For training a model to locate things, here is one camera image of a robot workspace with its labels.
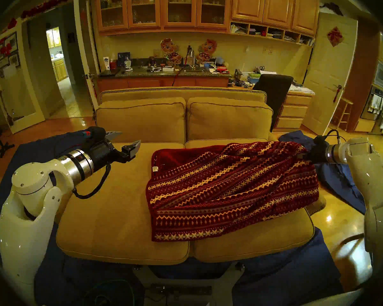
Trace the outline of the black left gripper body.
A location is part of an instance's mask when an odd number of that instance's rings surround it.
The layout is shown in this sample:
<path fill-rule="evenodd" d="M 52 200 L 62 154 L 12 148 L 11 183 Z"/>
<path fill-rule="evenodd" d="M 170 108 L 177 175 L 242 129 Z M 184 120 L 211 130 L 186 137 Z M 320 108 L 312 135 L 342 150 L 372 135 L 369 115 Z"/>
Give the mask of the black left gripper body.
<path fill-rule="evenodd" d="M 89 148 L 92 160 L 92 173 L 113 162 L 129 162 L 129 155 L 117 150 L 109 140 L 102 140 Z"/>

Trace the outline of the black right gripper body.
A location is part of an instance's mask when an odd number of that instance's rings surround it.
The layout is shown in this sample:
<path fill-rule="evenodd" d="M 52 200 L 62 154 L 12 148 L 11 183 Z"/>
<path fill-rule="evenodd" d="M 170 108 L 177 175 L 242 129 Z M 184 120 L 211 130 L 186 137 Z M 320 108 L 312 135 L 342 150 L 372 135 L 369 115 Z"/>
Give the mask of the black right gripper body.
<path fill-rule="evenodd" d="M 328 163 L 327 148 L 329 143 L 326 141 L 327 136 L 316 136 L 313 139 L 313 146 L 309 152 L 302 155 L 305 161 L 311 161 L 313 164 Z"/>

